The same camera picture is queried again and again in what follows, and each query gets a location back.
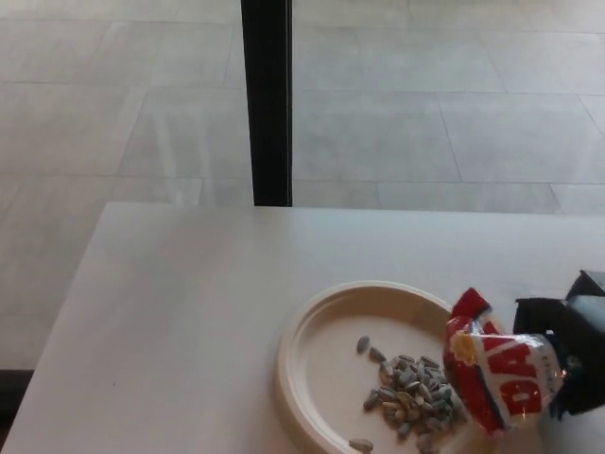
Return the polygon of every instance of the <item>snack bag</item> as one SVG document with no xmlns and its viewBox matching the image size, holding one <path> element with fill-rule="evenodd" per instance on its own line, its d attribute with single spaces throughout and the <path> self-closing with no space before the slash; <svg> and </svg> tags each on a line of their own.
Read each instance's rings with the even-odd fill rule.
<svg viewBox="0 0 605 454">
<path fill-rule="evenodd" d="M 467 411 L 492 436 L 532 425 L 566 376 L 547 336 L 505 333 L 473 288 L 450 315 L 443 365 Z"/>
</svg>

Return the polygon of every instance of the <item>tile floor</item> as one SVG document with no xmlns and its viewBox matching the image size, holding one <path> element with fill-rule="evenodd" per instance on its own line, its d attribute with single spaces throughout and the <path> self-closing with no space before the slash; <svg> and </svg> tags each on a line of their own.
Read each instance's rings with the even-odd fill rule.
<svg viewBox="0 0 605 454">
<path fill-rule="evenodd" d="M 605 214 L 605 2 L 293 2 L 296 205 Z M 0 0 L 0 368 L 106 201 L 251 204 L 239 0 Z"/>
</svg>

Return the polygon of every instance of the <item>white table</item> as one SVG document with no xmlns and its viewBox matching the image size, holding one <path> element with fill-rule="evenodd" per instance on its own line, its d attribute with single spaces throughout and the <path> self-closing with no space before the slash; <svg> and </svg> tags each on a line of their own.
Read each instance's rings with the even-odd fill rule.
<svg viewBox="0 0 605 454">
<path fill-rule="evenodd" d="M 475 286 L 510 325 L 515 297 L 604 270 L 604 246 L 605 218 L 111 203 L 3 453 L 297 452 L 269 393 L 298 304 L 363 279 Z M 546 452 L 602 452 L 603 421 L 545 424 Z"/>
</svg>

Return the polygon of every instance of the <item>black window frame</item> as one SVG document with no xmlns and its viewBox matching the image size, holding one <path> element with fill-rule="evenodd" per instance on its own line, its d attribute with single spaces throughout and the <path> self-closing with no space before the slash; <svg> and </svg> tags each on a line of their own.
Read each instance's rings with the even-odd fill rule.
<svg viewBox="0 0 605 454">
<path fill-rule="evenodd" d="M 292 0 L 241 0 L 256 206 L 292 206 Z"/>
</svg>

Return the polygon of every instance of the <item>white plate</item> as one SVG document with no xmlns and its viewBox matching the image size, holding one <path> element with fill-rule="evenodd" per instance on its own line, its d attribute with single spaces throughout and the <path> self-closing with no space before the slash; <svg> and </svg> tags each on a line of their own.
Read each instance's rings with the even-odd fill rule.
<svg viewBox="0 0 605 454">
<path fill-rule="evenodd" d="M 357 282 L 312 298 L 286 328 L 275 365 L 275 400 L 284 427 L 303 452 L 353 451 L 351 438 L 374 443 L 375 454 L 418 454 L 415 435 L 399 442 L 381 411 L 362 403 L 378 386 L 378 367 L 355 351 L 370 336 L 387 358 L 430 356 L 441 362 L 449 307 L 415 288 L 385 282 Z M 533 430 L 498 444 L 473 424 L 447 436 L 441 454 L 543 452 Z"/>
</svg>

